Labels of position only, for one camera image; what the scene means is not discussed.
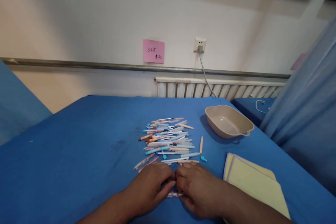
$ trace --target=table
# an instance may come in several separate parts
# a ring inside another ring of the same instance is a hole
[[[235,153],[274,172],[295,223],[334,223],[336,199],[256,128],[249,137],[222,139],[205,108],[231,105],[224,98],[87,96],[0,147],[2,223],[74,223],[137,175],[144,158],[142,130],[154,119],[186,117],[194,144],[204,137],[202,163],[223,177]],[[189,213],[179,199],[164,200],[132,223],[213,223]]]

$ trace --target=power cord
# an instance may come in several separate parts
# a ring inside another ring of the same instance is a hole
[[[204,66],[203,66],[203,62],[202,62],[202,58],[201,58],[201,54],[203,54],[203,53],[201,53],[201,51],[203,50],[203,46],[199,45],[197,49],[198,49],[198,55],[199,55],[199,58],[200,58],[199,60],[201,61],[201,65],[202,65],[202,69],[203,69],[203,74],[204,74],[205,81],[206,81],[206,83],[208,84],[208,87],[209,87],[209,89],[211,90],[211,93],[213,93],[213,95],[217,98],[216,94],[214,93],[214,91],[211,89],[211,87],[210,87],[210,85],[209,85],[209,82],[208,82],[208,80],[207,80],[207,77],[205,76]]]
[[[277,95],[277,93],[276,93],[276,91],[275,91],[275,89],[274,89],[274,87],[272,87],[273,88],[273,92],[275,93],[275,97],[278,97],[278,95]],[[252,98],[254,98],[254,99],[260,99],[260,98],[263,98],[265,95],[267,95],[269,93],[269,91],[267,92],[267,93],[265,93],[263,96],[261,96],[261,97],[254,97],[253,95],[251,95],[250,94],[250,96],[252,97]]]
[[[257,101],[255,102],[255,107],[256,107],[256,109],[257,109],[258,111],[260,111],[261,113],[267,114],[266,112],[261,111],[261,110],[258,109],[258,107],[257,107],[258,102],[262,102],[263,104],[265,104],[264,101],[262,101],[262,100],[257,100]]]

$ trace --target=yellow cloth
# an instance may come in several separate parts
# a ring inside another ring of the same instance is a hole
[[[229,160],[231,160],[230,166],[227,167],[224,177],[230,184],[273,207],[290,219],[285,197],[273,172],[238,156],[232,155]]]
[[[224,180],[225,181],[227,181],[227,177],[228,177],[228,174],[229,174],[229,171],[230,171],[230,167],[231,167],[231,162],[232,162],[234,156],[235,155],[232,154],[232,153],[228,153],[227,154],[226,162],[225,162],[226,169],[225,169],[225,174],[224,174]],[[270,177],[271,179],[276,180],[275,175],[274,175],[274,173],[271,170],[268,170],[268,169],[266,169],[264,167],[261,167],[261,166],[255,164],[255,163],[252,163],[252,162],[250,162],[250,161],[248,161],[248,160],[246,160],[246,159],[244,159],[242,157],[239,157],[239,156],[236,156],[236,157],[239,158],[239,159],[241,159],[241,160],[243,160],[248,165],[253,166],[254,168],[256,168],[260,172],[264,173],[266,176]]]

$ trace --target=pink paper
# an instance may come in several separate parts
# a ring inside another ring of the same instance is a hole
[[[156,40],[143,40],[143,60],[145,62],[161,63],[165,62],[165,43]]]
[[[301,65],[301,62],[308,56],[307,53],[303,53],[299,56],[299,58],[295,61],[294,65],[292,66],[291,70],[295,70]]]

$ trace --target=privacy curtain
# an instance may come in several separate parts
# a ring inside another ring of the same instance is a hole
[[[51,112],[0,60],[0,145],[50,115]]]
[[[260,128],[336,196],[336,19],[290,77]]]

